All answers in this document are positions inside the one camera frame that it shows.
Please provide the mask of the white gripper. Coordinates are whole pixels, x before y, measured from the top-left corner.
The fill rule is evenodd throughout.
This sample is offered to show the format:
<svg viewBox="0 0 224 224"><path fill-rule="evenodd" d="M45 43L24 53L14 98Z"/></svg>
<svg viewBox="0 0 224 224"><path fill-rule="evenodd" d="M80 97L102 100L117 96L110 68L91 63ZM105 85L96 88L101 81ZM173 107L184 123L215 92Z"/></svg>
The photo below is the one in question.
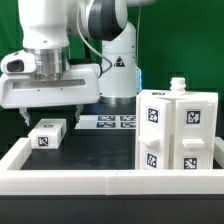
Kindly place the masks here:
<svg viewBox="0 0 224 224"><path fill-rule="evenodd" d="M75 122L79 123L82 104L96 103L100 98L97 64L73 65L60 80L37 80L33 75L6 75L0 77L0 105L20 108L25 124L30 125L26 108L76 105Z"/></svg>

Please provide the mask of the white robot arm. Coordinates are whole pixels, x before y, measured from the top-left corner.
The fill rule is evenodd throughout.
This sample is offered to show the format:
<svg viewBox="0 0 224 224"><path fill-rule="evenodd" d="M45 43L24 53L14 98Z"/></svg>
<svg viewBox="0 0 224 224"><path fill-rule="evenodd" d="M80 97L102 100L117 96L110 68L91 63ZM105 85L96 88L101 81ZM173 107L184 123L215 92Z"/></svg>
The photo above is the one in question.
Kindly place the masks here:
<svg viewBox="0 0 224 224"><path fill-rule="evenodd" d="M1 63L0 107L29 108L132 101L139 91L134 45L121 45L130 30L132 0L18 0L23 49ZM112 45L101 63L70 56L71 37Z"/></svg>

